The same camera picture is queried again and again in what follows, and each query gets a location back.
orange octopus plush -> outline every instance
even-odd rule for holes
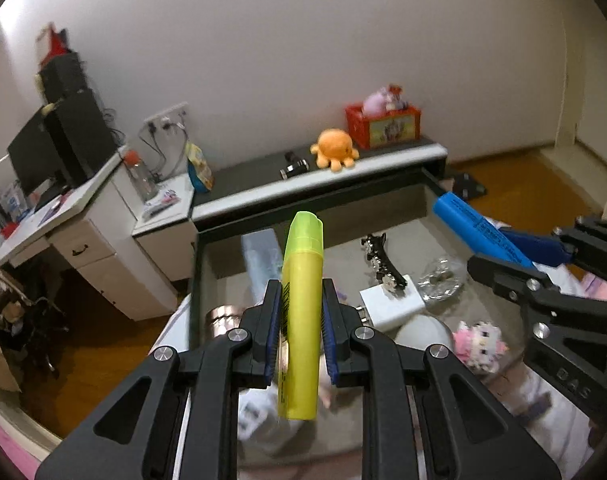
[[[317,166],[330,170],[340,171],[341,163],[346,168],[352,168],[359,152],[352,147],[352,139],[343,130],[324,130],[321,132],[317,144],[312,144],[310,152],[317,155]]]

toy in red box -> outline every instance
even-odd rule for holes
[[[401,87],[390,85],[363,104],[346,107],[348,133],[360,148],[378,148],[421,136],[421,111],[401,99]]]

yellow highlighter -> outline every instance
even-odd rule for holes
[[[323,224],[299,211],[290,225],[283,257],[283,311],[279,347],[280,416],[317,416],[321,344]]]

drawer handle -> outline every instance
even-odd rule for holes
[[[86,249],[88,249],[88,244],[83,244],[83,249],[80,251],[75,251],[74,249],[72,250],[72,256],[79,256],[80,254],[86,252]]]

triangular cutout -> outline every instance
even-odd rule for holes
[[[149,377],[139,379],[94,425],[94,434],[129,444],[151,384]]]
[[[499,418],[477,397],[467,383],[458,376],[452,376],[450,386],[455,393],[465,433],[472,444],[480,444],[504,433],[505,428]]]
[[[563,344],[598,370],[605,372],[607,365],[607,346],[580,339],[564,338]]]

